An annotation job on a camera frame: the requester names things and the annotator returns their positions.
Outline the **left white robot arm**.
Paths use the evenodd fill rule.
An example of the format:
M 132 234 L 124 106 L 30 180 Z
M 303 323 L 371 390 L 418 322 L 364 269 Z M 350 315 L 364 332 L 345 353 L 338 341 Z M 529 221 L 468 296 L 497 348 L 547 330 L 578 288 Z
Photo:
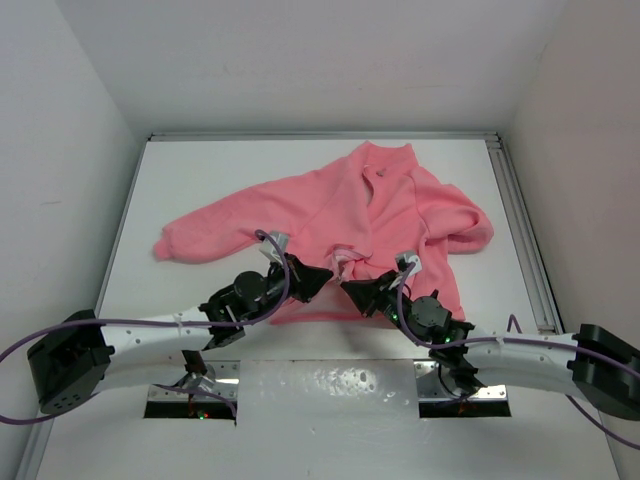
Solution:
M 41 413 L 59 416 L 94 395 L 136 385 L 202 393 L 213 371 L 202 352 L 241 339 L 245 327 L 292 300 L 307 303 L 332 278 L 296 256 L 271 262 L 266 274 L 245 271 L 206 302 L 148 319 L 107 321 L 78 311 L 45 331 L 27 351 Z

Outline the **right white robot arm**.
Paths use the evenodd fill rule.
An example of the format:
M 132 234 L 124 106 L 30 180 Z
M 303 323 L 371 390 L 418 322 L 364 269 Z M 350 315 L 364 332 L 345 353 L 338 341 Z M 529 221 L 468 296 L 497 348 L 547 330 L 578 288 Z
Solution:
M 639 351 L 603 327 L 583 324 L 562 335 L 486 333 L 453 318 L 433 291 L 411 299 L 405 273 L 349 281 L 342 289 L 365 317 L 382 314 L 413 343 L 428 349 L 465 394 L 493 385 L 580 398 L 623 420 L 639 418 Z

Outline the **pink fleece jacket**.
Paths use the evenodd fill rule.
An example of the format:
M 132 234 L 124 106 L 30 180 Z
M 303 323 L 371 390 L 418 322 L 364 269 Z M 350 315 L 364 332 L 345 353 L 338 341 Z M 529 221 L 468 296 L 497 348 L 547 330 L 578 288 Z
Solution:
M 422 268 L 413 297 L 439 293 L 456 320 L 465 317 L 448 258 L 481 251 L 494 230 L 461 190 L 420 166 L 411 145 L 370 142 L 302 175 L 240 190 L 165 225 L 153 247 L 161 260 L 202 264 L 239 252 L 255 232 L 281 232 L 304 264 L 332 270 L 338 281 L 375 279 L 405 251 Z

